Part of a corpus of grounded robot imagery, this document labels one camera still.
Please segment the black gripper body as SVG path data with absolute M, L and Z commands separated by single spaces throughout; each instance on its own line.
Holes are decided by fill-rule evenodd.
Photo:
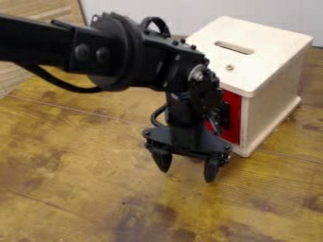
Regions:
M 188 75 L 188 90 L 167 93 L 167 110 L 157 116 L 163 127 L 143 132 L 147 149 L 167 147 L 173 154 L 208 159 L 229 156 L 231 144 L 204 126 L 204 117 L 220 105 L 223 90 L 216 74 L 197 65 Z

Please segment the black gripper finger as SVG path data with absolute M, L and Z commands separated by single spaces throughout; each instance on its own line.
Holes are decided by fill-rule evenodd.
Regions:
M 205 182 L 213 182 L 219 169 L 228 163 L 231 156 L 211 156 L 204 162 L 203 177 Z
M 151 147 L 151 157 L 161 172 L 167 173 L 172 165 L 172 153 L 167 147 Z

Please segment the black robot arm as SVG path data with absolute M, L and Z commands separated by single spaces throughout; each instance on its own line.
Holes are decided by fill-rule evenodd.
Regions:
M 215 180 L 232 152 L 220 137 L 228 104 L 209 60 L 172 38 L 161 18 L 135 23 L 111 12 L 77 26 L 0 14 L 0 61 L 74 93 L 129 87 L 163 92 L 167 103 L 151 114 L 153 127 L 143 131 L 152 159 L 168 171 L 173 155 L 199 158 L 204 180 Z

